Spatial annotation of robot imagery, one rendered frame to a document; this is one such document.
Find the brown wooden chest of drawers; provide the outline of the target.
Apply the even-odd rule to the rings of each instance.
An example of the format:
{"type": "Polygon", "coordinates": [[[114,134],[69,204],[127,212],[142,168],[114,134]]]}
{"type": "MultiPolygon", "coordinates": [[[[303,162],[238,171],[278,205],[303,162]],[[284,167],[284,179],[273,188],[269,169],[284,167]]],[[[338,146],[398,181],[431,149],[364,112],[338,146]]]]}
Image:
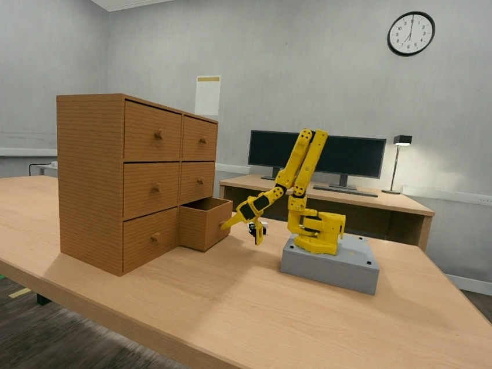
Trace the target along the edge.
{"type": "Polygon", "coordinates": [[[179,206],[214,196],[219,121],[123,93],[56,95],[60,252],[121,277],[180,246],[179,206]],[[179,158],[124,158],[125,100],[180,115],[179,158]],[[216,125],[215,158],[182,158],[184,116],[216,125]],[[179,167],[178,203],[123,218],[124,162],[171,161],[179,167]],[[212,194],[180,201],[182,161],[212,161],[212,194]],[[176,244],[122,272],[122,221],[175,207],[176,244]]]}

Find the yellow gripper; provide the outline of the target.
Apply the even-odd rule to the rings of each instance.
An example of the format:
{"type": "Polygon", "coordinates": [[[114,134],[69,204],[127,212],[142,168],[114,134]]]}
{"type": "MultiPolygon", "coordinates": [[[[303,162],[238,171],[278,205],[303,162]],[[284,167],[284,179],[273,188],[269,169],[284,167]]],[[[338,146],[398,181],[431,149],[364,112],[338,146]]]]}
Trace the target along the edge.
{"type": "Polygon", "coordinates": [[[253,221],[256,226],[255,231],[253,232],[253,237],[255,237],[255,245],[259,246],[259,244],[263,241],[263,224],[258,221],[258,218],[263,214],[263,210],[259,213],[256,212],[255,208],[251,204],[251,201],[254,199],[256,199],[256,197],[249,196],[247,201],[242,202],[236,208],[237,213],[225,222],[220,229],[227,229],[228,227],[241,221],[245,224],[253,221]]]}

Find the white eraser with black sleeve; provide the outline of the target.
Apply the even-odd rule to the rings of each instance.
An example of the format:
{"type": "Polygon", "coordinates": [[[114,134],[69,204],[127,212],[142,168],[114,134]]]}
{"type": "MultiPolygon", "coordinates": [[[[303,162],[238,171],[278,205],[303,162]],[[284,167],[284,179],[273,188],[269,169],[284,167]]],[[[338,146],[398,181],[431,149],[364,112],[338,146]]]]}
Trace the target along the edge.
{"type": "MultiPolygon", "coordinates": [[[[260,222],[260,223],[262,223],[265,228],[268,228],[268,223],[267,222],[260,222]]],[[[247,226],[249,228],[249,226],[255,226],[255,224],[253,222],[250,222],[250,223],[247,223],[247,226]]]]}

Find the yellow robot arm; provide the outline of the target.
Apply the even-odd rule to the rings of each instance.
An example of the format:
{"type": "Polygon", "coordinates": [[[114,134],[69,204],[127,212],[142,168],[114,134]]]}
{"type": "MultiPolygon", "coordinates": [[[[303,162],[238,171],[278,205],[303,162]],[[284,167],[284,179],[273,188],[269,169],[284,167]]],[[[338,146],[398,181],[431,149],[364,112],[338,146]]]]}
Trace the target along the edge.
{"type": "Polygon", "coordinates": [[[285,170],[278,172],[274,181],[276,183],[274,189],[258,194],[259,197],[251,201],[251,204],[256,212],[259,213],[272,205],[275,200],[283,197],[287,189],[293,187],[297,178],[293,193],[288,199],[289,213],[287,229],[292,234],[299,234],[299,236],[295,236],[294,238],[294,245],[304,248],[313,254],[325,253],[336,255],[338,235],[341,235],[340,226],[343,224],[343,215],[319,212],[317,216],[316,210],[306,209],[305,206],[307,200],[306,189],[312,177],[310,175],[313,175],[313,169],[316,167],[316,162],[320,157],[327,137],[328,132],[319,129],[311,131],[305,128],[295,143],[285,170]],[[305,155],[306,158],[297,177],[305,155]],[[301,215],[305,215],[303,218],[303,227],[305,228],[299,225],[301,215]]]}

